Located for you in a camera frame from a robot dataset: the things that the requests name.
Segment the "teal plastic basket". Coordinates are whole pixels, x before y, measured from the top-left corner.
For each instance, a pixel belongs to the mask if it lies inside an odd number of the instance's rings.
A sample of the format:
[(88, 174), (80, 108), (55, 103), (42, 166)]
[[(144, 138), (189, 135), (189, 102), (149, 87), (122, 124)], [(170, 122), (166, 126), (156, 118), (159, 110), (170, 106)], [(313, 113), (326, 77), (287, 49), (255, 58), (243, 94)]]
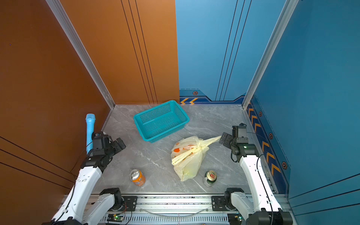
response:
[(167, 101), (134, 116), (142, 139), (154, 143), (185, 127), (190, 118), (174, 100)]

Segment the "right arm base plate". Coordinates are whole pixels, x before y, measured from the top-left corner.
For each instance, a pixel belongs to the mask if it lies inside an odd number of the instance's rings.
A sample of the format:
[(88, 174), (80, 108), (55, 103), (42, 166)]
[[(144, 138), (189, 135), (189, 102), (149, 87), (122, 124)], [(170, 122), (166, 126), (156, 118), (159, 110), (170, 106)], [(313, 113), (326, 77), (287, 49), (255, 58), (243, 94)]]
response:
[(211, 206), (214, 212), (233, 211), (232, 209), (227, 207), (224, 196), (212, 196)]

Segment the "green beer can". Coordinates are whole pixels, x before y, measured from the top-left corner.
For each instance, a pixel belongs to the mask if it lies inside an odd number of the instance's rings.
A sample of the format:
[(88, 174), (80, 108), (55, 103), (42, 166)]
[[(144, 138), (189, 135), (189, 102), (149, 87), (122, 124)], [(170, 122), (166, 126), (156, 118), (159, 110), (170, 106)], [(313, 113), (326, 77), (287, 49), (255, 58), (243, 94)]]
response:
[(214, 170), (209, 170), (205, 173), (203, 183), (207, 187), (211, 187), (217, 180), (217, 174)]

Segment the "orange soda can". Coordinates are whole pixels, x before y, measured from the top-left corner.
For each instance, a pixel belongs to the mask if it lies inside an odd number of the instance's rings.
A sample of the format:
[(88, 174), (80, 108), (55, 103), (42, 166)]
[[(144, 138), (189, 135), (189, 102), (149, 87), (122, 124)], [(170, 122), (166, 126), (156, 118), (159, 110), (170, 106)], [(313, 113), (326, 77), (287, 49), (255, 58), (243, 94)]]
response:
[(138, 169), (132, 170), (129, 174), (129, 177), (131, 181), (137, 186), (142, 186), (146, 182), (145, 176)]

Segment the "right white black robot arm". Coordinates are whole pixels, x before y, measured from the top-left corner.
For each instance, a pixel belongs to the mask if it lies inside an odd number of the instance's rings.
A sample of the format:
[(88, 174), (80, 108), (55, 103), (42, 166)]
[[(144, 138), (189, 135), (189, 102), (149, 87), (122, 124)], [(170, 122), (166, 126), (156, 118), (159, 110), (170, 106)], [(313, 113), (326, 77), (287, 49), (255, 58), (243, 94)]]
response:
[(225, 191), (227, 208), (237, 210), (246, 225), (292, 225), (290, 212), (282, 209), (268, 184), (262, 169), (262, 155), (248, 142), (246, 124), (232, 126), (232, 134), (224, 132), (219, 143), (229, 148), (231, 160), (240, 164), (253, 199), (250, 201), (239, 188), (228, 188)]

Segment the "cream plastic bag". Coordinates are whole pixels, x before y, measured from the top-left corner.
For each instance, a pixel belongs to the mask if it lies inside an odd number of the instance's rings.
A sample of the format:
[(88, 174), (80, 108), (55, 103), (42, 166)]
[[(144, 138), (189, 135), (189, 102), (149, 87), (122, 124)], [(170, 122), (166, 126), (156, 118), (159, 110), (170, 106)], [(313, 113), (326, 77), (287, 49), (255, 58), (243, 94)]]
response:
[(171, 150), (171, 163), (181, 182), (193, 179), (201, 167), (209, 146), (220, 140), (220, 136), (201, 139), (191, 136), (177, 141)]

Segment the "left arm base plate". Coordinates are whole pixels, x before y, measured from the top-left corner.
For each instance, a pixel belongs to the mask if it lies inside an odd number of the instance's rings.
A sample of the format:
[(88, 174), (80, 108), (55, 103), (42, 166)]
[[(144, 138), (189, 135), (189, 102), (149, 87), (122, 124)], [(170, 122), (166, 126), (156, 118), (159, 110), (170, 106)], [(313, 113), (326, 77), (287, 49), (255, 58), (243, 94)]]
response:
[(134, 212), (137, 207), (137, 196), (123, 196), (121, 204), (115, 205), (110, 212)]

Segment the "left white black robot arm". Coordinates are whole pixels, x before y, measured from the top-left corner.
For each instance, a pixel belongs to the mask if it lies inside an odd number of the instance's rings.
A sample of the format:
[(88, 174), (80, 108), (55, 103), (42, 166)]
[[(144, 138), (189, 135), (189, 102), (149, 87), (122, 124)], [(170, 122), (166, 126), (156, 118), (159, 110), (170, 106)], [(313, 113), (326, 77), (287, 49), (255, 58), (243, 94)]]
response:
[(112, 140), (103, 132), (92, 136), (93, 148), (83, 161), (78, 177), (65, 202), (45, 225), (97, 225), (109, 210), (119, 210), (123, 198), (118, 187), (104, 189), (98, 199), (85, 211), (87, 202), (101, 175), (113, 156), (126, 148), (121, 138)]

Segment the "light blue microphone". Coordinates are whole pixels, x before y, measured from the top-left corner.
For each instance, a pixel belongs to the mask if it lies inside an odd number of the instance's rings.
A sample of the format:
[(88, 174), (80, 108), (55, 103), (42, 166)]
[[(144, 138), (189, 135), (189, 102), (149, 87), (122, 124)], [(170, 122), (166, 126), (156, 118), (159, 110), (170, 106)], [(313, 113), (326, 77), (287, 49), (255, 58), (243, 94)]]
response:
[(86, 154), (90, 152), (93, 148), (92, 144), (92, 134), (94, 132), (94, 125), (95, 125), (95, 115), (92, 113), (88, 113), (86, 115)]

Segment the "small green circuit board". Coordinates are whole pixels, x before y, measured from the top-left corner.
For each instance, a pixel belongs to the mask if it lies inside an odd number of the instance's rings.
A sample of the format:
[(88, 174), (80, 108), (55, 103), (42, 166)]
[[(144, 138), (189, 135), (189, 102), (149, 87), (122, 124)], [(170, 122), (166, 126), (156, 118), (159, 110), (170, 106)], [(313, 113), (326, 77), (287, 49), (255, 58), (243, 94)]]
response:
[(108, 214), (106, 223), (110, 224), (111, 222), (123, 222), (124, 216), (121, 214)]

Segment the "right small circuit board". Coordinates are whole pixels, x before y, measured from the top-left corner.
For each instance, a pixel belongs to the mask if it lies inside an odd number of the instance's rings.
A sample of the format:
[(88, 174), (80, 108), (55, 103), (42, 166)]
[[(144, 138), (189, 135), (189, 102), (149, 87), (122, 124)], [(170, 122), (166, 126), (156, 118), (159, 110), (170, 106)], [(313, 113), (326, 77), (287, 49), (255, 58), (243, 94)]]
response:
[(242, 216), (238, 214), (228, 214), (229, 225), (241, 225), (243, 222)]

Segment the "aluminium front rail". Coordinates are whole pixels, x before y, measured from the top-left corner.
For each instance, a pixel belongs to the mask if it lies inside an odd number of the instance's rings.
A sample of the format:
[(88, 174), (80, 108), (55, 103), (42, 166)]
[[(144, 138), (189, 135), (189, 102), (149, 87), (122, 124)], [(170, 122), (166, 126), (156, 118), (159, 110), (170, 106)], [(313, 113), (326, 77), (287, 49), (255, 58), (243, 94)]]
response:
[(137, 197), (136, 210), (143, 210), (147, 213), (151, 213), (152, 209), (159, 210), (165, 214), (178, 215), (189, 214), (196, 209), (199, 209), (200, 212), (204, 212), (208, 208), (212, 210), (212, 195), (210, 194), (149, 194), (139, 195)]

